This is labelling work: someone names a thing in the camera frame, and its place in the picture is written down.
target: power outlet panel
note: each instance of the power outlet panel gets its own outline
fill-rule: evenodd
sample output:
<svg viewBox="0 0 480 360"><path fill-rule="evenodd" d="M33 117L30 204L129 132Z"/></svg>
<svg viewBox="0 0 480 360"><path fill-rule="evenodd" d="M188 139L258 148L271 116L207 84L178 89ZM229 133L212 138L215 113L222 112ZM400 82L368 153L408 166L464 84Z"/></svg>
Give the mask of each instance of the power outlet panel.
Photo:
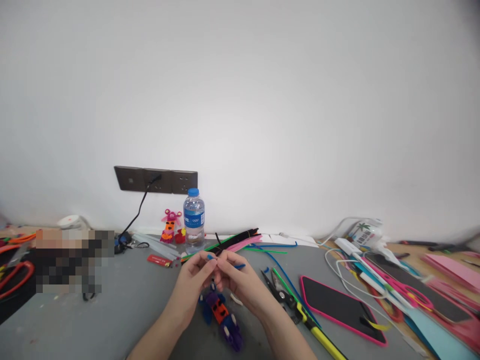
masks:
<svg viewBox="0 0 480 360"><path fill-rule="evenodd" d="M199 173L196 171L171 171L171 192L174 194L188 194L189 189L199 186Z"/></svg>
<svg viewBox="0 0 480 360"><path fill-rule="evenodd" d="M114 166L120 190L144 192L144 169L141 167Z"/></svg>
<svg viewBox="0 0 480 360"><path fill-rule="evenodd" d="M153 179L161 175L160 180L155 181L149 189L149 193L172 193L172 172L170 170L143 169L143 179L145 181L145 189Z"/></svg>
<svg viewBox="0 0 480 360"><path fill-rule="evenodd" d="M120 190L144 192L150 181L161 178L149 188L149 193L188 194L189 189L198 188L199 173L186 170L163 170L130 166L114 166Z"/></svg>

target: black phone screen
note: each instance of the black phone screen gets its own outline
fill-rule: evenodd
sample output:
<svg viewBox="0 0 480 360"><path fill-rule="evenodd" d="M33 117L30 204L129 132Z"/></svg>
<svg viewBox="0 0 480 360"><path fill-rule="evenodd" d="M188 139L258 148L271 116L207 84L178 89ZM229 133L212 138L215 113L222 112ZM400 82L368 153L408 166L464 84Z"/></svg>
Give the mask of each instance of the black phone screen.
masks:
<svg viewBox="0 0 480 360"><path fill-rule="evenodd" d="M376 322L369 307L363 302L308 277L302 276L300 281L305 301L311 308L377 342L387 343L384 334L365 320Z"/></svg>
<svg viewBox="0 0 480 360"><path fill-rule="evenodd" d="M365 257L395 280L411 286L425 295L433 304L434 311L443 318L448 319L452 323L459 323L472 318L467 312L463 311L453 302L447 300L435 290L425 285L416 277L409 274L398 265L387 261L383 255L367 253Z"/></svg>

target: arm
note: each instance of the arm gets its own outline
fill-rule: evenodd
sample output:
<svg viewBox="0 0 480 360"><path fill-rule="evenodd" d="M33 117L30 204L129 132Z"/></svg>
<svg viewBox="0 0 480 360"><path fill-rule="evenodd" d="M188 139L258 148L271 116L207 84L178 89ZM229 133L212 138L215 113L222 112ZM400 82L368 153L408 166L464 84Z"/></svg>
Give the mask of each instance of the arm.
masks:
<svg viewBox="0 0 480 360"><path fill-rule="evenodd" d="M221 287L229 288L260 320L277 359L316 360L309 344L283 307L257 276L247 260L224 250L217 259L222 271ZM238 270L233 265L245 264Z"/></svg>
<svg viewBox="0 0 480 360"><path fill-rule="evenodd" d="M212 273L217 284L221 280L217 260L209 260L209 255L212 256L200 251L182 266L165 309L133 348L128 360L169 358L180 335L190 324L200 292L210 284Z"/></svg>

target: pink pipe cleaner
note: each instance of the pink pipe cleaner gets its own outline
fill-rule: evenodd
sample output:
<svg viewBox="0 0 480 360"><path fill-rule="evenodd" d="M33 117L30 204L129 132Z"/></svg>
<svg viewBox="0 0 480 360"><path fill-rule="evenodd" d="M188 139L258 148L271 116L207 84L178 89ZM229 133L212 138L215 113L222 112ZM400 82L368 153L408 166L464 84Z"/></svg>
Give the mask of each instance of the pink pipe cleaner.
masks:
<svg viewBox="0 0 480 360"><path fill-rule="evenodd" d="M235 245L229 246L227 248L228 251L231 251L232 253L236 253L238 250L243 249L247 245L253 244L253 243L261 243L262 242L262 235L257 235L254 237L251 237L247 240L240 241L236 243Z"/></svg>

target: red lighter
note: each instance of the red lighter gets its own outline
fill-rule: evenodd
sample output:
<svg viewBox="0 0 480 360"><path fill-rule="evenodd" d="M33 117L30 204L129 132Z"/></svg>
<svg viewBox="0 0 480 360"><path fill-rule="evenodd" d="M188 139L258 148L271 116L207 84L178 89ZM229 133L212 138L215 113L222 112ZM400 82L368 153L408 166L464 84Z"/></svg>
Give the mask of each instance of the red lighter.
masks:
<svg viewBox="0 0 480 360"><path fill-rule="evenodd" d="M172 265L172 262L170 260L167 260L163 257L156 256L156 255L153 255L153 254L150 255L149 257L147 257L146 260L151 262L151 263L155 263L155 264L158 264L160 266L163 266L165 268L169 268L170 265Z"/></svg>

